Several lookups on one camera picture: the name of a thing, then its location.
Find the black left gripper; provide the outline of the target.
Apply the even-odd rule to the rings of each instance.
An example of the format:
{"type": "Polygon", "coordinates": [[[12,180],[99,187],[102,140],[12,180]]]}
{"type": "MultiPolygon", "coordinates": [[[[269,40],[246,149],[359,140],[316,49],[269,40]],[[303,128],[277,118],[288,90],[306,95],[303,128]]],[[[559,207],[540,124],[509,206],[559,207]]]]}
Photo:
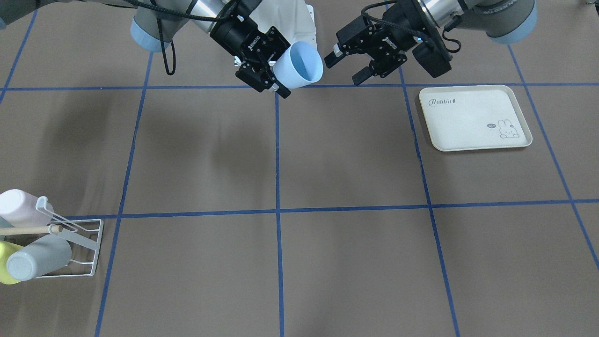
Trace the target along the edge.
{"type": "Polygon", "coordinates": [[[370,56],[368,66],[351,77],[359,86],[370,77],[385,78],[398,70],[410,51],[431,77],[440,77],[452,68],[452,56],[439,32],[451,21],[451,0],[386,0],[368,5],[336,33],[325,66],[330,69],[350,55],[370,56]]]}

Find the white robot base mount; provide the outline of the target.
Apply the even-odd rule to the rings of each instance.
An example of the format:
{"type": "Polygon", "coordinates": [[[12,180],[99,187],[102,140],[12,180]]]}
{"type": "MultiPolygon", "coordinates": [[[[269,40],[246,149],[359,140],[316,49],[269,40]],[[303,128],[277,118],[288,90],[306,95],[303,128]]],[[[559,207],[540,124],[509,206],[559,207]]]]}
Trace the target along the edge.
{"type": "Polygon", "coordinates": [[[305,41],[317,48],[314,9],[304,0],[263,0],[249,17],[261,33],[274,26],[289,44],[305,41]]]}

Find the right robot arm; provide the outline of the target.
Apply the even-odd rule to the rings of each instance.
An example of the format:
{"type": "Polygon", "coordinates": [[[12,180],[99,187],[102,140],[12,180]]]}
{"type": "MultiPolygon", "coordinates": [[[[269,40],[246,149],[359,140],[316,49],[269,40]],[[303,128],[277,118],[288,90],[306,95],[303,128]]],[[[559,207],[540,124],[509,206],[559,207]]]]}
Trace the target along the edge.
{"type": "Polygon", "coordinates": [[[279,60],[291,46],[274,26],[261,32],[250,17],[259,0],[105,0],[111,7],[135,9],[130,33],[133,40],[151,52],[166,57],[174,47],[175,34],[192,22],[208,34],[241,65],[236,77],[257,92],[271,90],[282,98],[290,96],[274,74],[271,62],[279,60]]]}

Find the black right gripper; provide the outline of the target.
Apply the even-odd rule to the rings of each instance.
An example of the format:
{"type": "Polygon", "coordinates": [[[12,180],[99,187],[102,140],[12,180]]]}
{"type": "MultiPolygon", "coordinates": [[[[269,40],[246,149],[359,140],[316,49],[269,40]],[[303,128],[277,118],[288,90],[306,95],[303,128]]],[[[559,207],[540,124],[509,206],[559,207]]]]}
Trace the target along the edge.
{"type": "Polygon", "coordinates": [[[242,64],[235,72],[238,79],[257,92],[269,90],[285,99],[291,95],[291,90],[275,76],[270,62],[278,60],[291,43],[275,26],[261,32],[250,18],[262,3],[262,0],[227,2],[218,13],[219,21],[213,26],[210,37],[241,60],[242,64]]]}

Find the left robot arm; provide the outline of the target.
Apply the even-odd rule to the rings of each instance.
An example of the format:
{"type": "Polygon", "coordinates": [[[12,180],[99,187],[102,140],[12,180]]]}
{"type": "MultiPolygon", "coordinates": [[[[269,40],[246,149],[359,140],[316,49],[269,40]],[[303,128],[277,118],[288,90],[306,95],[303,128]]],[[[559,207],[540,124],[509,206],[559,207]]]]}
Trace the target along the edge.
{"type": "Polygon", "coordinates": [[[337,43],[324,59],[328,68],[349,55],[368,55],[368,66],[351,78],[361,85],[385,78],[407,61],[411,51],[433,78],[451,70],[459,49],[448,49],[446,33],[458,28],[485,32],[496,44],[514,44],[536,26],[534,0],[387,0],[361,10],[336,33],[337,43]]]}

